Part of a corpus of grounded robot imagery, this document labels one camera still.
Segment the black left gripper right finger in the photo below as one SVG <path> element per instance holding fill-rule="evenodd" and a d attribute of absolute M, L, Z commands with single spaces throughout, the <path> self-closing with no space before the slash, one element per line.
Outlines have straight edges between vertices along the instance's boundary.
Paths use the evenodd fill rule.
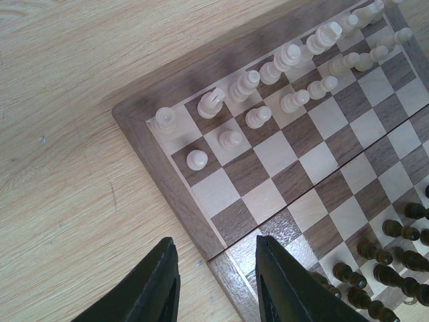
<path fill-rule="evenodd" d="M 262 321 L 365 321 L 317 282 L 272 236 L 258 235 L 255 273 Z"/>

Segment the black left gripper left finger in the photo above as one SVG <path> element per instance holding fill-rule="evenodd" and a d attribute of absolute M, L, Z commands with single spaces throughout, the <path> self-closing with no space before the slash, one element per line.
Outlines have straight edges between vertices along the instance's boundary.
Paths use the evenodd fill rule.
<path fill-rule="evenodd" d="M 176 321 L 180 300 L 178 253 L 171 237 L 158 244 L 105 296 L 75 321 Z"/>

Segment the dark bishop piece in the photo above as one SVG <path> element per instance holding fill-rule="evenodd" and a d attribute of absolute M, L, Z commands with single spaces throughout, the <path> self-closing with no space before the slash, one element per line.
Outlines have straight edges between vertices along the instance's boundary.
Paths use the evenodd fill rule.
<path fill-rule="evenodd" d="M 403 253 L 402 264 L 409 270 L 415 272 L 429 272 L 428 259 L 411 250 L 407 250 Z"/>
<path fill-rule="evenodd" d="M 392 267 L 378 264 L 373 271 L 374 278 L 386 286 L 400 288 L 407 297 L 415 298 L 420 304 L 428 306 L 428 285 L 420 284 L 412 277 L 401 277 Z"/>

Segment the dark pawn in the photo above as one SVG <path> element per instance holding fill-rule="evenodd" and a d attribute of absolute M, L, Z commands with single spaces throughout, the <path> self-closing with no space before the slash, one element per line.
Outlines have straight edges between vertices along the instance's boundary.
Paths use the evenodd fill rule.
<path fill-rule="evenodd" d="M 428 219 L 428 209 L 419 203 L 408 203 L 405 207 L 405 216 L 411 219 Z"/>
<path fill-rule="evenodd" d="M 389 237 L 402 237 L 410 241 L 420 239 L 420 232 L 409 225 L 402 226 L 399 221 L 388 219 L 383 222 L 382 230 Z"/>
<path fill-rule="evenodd" d="M 332 269 L 332 273 L 338 280 L 348 282 L 359 289 L 363 289 L 367 286 L 366 278 L 358 272 L 353 272 L 351 267 L 344 262 L 336 263 Z"/>
<path fill-rule="evenodd" d="M 390 252 L 377 248 L 369 241 L 362 241 L 357 246 L 358 254 L 368 260 L 375 260 L 380 264 L 390 265 L 393 262 L 393 256 Z"/>

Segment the wooden chessboard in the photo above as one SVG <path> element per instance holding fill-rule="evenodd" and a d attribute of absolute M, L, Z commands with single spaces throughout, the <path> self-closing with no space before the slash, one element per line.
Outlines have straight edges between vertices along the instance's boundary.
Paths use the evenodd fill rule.
<path fill-rule="evenodd" d="M 299 63 L 233 102 L 229 90 L 238 78 L 259 72 L 287 44 L 300 47 Z M 281 110 L 284 96 L 330 76 L 329 63 L 351 52 L 360 61 L 337 77 L 335 89 L 293 113 Z M 205 119 L 197 105 L 215 88 L 226 94 L 223 106 Z M 260 106 L 272 117 L 251 129 L 245 116 Z M 154 128 L 162 107 L 176 112 L 168 135 Z M 376 281 L 379 262 L 360 256 L 359 243 L 390 252 L 400 276 L 427 280 L 400 254 L 427 256 L 428 244 L 382 230 L 388 219 L 428 228 L 426 218 L 405 216 L 408 203 L 428 206 L 428 60 L 397 1 L 307 3 L 125 99 L 113 117 L 243 321 L 260 319 L 258 235 L 273 236 L 347 294 L 350 284 L 332 273 L 344 262 L 389 309 L 406 296 Z M 243 136 L 233 150 L 219 146 L 227 130 Z M 193 150 L 208 155 L 202 170 L 187 166 Z"/>

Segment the dark rook piece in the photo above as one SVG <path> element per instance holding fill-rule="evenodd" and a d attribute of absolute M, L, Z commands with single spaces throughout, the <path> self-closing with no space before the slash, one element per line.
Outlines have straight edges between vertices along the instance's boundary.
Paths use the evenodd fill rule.
<path fill-rule="evenodd" d="M 331 285 L 327 278 L 317 272 L 311 272 L 310 274 L 319 284 L 325 287 L 328 292 L 332 293 L 338 299 L 342 298 L 341 291 L 335 286 Z"/>

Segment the white chess pawn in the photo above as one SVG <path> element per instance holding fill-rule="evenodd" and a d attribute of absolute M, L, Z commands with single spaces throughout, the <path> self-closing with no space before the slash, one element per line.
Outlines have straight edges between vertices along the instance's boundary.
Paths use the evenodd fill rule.
<path fill-rule="evenodd" d="M 328 65 L 328 71 L 335 77 L 344 75 L 349 69 L 352 69 L 360 61 L 360 54 L 351 52 L 344 57 L 332 60 Z"/>
<path fill-rule="evenodd" d="M 251 129 L 257 129 L 264 125 L 272 117 L 271 109 L 267 106 L 260 106 L 250 110 L 245 116 L 245 122 Z"/>
<path fill-rule="evenodd" d="M 327 92 L 331 92 L 338 85 L 338 79 L 335 76 L 327 76 L 322 80 L 316 80 L 310 83 L 307 87 L 310 98 L 312 100 L 319 100 L 323 98 Z"/>
<path fill-rule="evenodd" d="M 227 130 L 219 136 L 219 146 L 224 150 L 233 150 L 241 144 L 243 136 L 239 131 Z"/>
<path fill-rule="evenodd" d="M 280 108 L 285 113 L 293 113 L 309 102 L 310 94 L 307 90 L 299 90 L 284 96 L 280 101 Z"/>
<path fill-rule="evenodd" d="M 208 162 L 208 155 L 202 150 L 193 150 L 186 157 L 189 169 L 193 171 L 202 170 Z"/>

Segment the white rook piece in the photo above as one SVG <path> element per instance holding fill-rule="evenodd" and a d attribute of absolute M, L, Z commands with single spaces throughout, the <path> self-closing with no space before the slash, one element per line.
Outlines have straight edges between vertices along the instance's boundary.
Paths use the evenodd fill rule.
<path fill-rule="evenodd" d="M 157 110 L 154 128 L 158 133 L 168 135 L 176 128 L 176 112 L 170 107 L 162 107 Z"/>

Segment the white knight piece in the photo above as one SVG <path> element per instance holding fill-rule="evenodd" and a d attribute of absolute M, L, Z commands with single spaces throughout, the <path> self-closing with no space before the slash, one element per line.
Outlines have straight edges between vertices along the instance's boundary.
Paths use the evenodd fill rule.
<path fill-rule="evenodd" d="M 215 117 L 222 109 L 225 96 L 225 92 L 220 88 L 204 94 L 197 105 L 199 116 L 205 119 Z"/>

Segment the white bishop piece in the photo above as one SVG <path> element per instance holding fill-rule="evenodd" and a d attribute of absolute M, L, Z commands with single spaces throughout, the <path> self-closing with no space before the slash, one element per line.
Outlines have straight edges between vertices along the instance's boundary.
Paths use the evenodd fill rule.
<path fill-rule="evenodd" d="M 235 103 L 244 102 L 256 90 L 259 82 L 260 74 L 256 70 L 246 72 L 231 86 L 230 99 Z"/>

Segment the white queen piece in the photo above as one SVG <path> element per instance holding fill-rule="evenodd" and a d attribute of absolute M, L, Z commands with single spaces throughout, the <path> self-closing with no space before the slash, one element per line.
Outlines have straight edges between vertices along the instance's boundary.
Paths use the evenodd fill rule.
<path fill-rule="evenodd" d="M 287 44 L 274 55 L 272 62 L 266 62 L 259 70 L 261 82 L 265 85 L 276 83 L 281 73 L 288 71 L 297 65 L 301 59 L 300 47 L 295 44 Z"/>

